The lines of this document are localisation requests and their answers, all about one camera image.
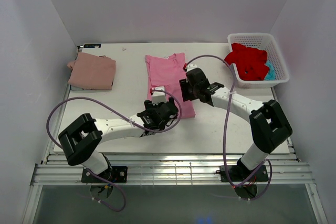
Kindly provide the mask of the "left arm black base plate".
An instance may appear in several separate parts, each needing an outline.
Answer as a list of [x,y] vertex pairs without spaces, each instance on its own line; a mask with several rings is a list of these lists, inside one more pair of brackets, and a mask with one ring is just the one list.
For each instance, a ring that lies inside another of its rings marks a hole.
[[[98,176],[105,180],[108,180],[109,182],[126,183],[127,175],[128,175],[127,166],[112,166],[111,168],[108,168],[107,171],[102,172]],[[88,170],[85,168],[82,170],[81,182],[82,183],[103,183],[101,179],[96,178],[93,175],[91,175],[88,172]]]

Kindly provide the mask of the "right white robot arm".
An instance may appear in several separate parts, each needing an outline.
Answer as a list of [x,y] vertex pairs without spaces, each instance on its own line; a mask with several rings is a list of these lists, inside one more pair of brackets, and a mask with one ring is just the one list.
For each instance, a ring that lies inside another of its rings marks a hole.
[[200,100],[215,108],[225,109],[250,124],[253,143],[228,173],[236,180],[250,180],[261,163],[292,133],[292,127],[280,104],[275,100],[261,102],[234,93],[224,85],[210,83],[196,65],[185,66],[186,78],[180,80],[184,101]]

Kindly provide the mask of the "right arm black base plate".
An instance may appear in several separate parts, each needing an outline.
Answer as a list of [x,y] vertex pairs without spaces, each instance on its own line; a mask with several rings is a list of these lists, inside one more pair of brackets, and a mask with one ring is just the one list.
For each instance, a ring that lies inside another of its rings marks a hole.
[[[225,167],[220,166],[219,169],[215,172],[219,174],[221,177],[221,182],[228,182],[228,178],[225,173]],[[242,182],[250,175],[251,171],[244,171],[237,165],[229,165],[228,166],[228,174],[232,180],[232,182]],[[269,181],[269,176],[266,170],[266,166],[262,165],[258,171],[254,173],[254,175],[247,181],[251,182],[267,182]]]

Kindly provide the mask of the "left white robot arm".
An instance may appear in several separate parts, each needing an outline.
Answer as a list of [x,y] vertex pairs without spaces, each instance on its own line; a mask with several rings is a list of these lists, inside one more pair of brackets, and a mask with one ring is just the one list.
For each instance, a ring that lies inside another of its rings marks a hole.
[[124,137],[145,137],[163,131],[178,117],[173,98],[153,104],[144,102],[145,110],[127,119],[94,119],[82,114],[58,135],[68,165],[81,165],[105,182],[111,177],[112,167],[106,156],[96,150],[101,143]]

